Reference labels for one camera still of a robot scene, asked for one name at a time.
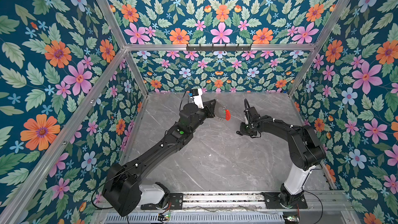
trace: floral wall panel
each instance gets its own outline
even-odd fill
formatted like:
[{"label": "floral wall panel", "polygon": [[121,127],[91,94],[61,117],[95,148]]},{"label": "floral wall panel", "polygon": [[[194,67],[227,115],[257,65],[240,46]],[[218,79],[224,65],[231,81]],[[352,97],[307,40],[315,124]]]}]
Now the floral wall panel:
[{"label": "floral wall panel", "polygon": [[20,221],[90,223],[95,210],[91,198],[94,203],[104,200],[102,187],[95,190],[105,182],[109,167],[119,162],[141,102],[142,94],[123,61]]},{"label": "floral wall panel", "polygon": [[[109,0],[133,44],[311,43],[337,0]],[[339,32],[336,26],[333,32]]]},{"label": "floral wall panel", "polygon": [[0,0],[0,5],[3,210],[117,46],[109,42],[94,0]]},{"label": "floral wall panel", "polygon": [[351,0],[295,94],[327,166],[367,224],[398,215],[397,0]]}]

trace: light blue flower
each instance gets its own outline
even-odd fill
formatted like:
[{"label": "light blue flower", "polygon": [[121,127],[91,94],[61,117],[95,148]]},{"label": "light blue flower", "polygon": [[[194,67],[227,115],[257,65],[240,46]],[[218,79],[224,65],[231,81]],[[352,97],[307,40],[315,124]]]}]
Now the light blue flower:
[{"label": "light blue flower", "polygon": [[48,28],[48,26],[46,26],[46,22],[41,22],[41,21],[37,21],[39,23],[39,28],[46,30]]},{"label": "light blue flower", "polygon": [[389,222],[392,222],[394,220],[394,217],[390,216],[390,213],[386,214],[386,218],[387,218],[387,221],[389,221]]},{"label": "light blue flower", "polygon": [[41,111],[42,113],[46,113],[48,115],[49,112],[52,112],[51,105],[48,105],[48,106],[43,105],[43,108],[44,108],[44,110]]},{"label": "light blue flower", "polygon": [[71,159],[69,162],[67,162],[67,169],[71,169],[73,164],[74,164],[74,162]]},{"label": "light blue flower", "polygon": [[25,34],[30,35],[30,38],[37,37],[37,35],[35,34],[36,30],[30,30],[29,27],[26,27],[26,30],[27,32],[25,32]]},{"label": "light blue flower", "polygon": [[44,91],[48,92],[49,95],[51,95],[52,93],[54,93],[54,87],[51,87],[51,85],[49,85],[47,88],[44,89]]},{"label": "light blue flower", "polygon": [[360,50],[359,47],[357,47],[357,49],[354,50],[354,53],[355,53],[356,55],[359,55],[359,54],[361,53],[361,51],[362,51],[362,50]]},{"label": "light blue flower", "polygon": [[179,6],[181,5],[181,0],[174,0],[173,4]]},{"label": "light blue flower", "polygon": [[12,102],[11,102],[12,104],[15,104],[15,102],[20,103],[21,102],[21,101],[19,101],[20,98],[21,98],[21,96],[17,96],[15,93],[12,94],[12,97],[8,96],[8,99],[12,100]]},{"label": "light blue flower", "polygon": [[386,187],[383,187],[382,190],[380,191],[380,193],[383,194],[383,197],[386,197],[386,196],[388,196],[390,194],[390,192],[387,192]]},{"label": "light blue flower", "polygon": [[351,161],[351,158],[349,156],[345,156],[344,160],[346,161],[346,163],[349,163]]},{"label": "light blue flower", "polygon": [[14,150],[15,153],[18,153],[19,150],[23,150],[23,143],[24,142],[15,141],[15,145],[10,147],[10,150]]},{"label": "light blue flower", "polygon": [[266,0],[266,6],[271,6],[273,4],[272,0]]},{"label": "light blue flower", "polygon": [[52,5],[54,4],[52,0],[44,0],[44,2],[46,2],[46,5],[49,7],[52,7]]},{"label": "light blue flower", "polygon": [[360,11],[360,9],[356,8],[355,11],[352,13],[352,15],[359,16],[359,11]]},{"label": "light blue flower", "polygon": [[58,173],[55,175],[58,179],[62,177],[62,171],[58,170]]},{"label": "light blue flower", "polygon": [[85,9],[86,9],[86,15],[91,16],[92,12],[91,12],[90,8],[85,7]]},{"label": "light blue flower", "polygon": [[67,210],[67,214],[64,216],[64,218],[69,219],[69,217],[72,216],[72,209]]}]

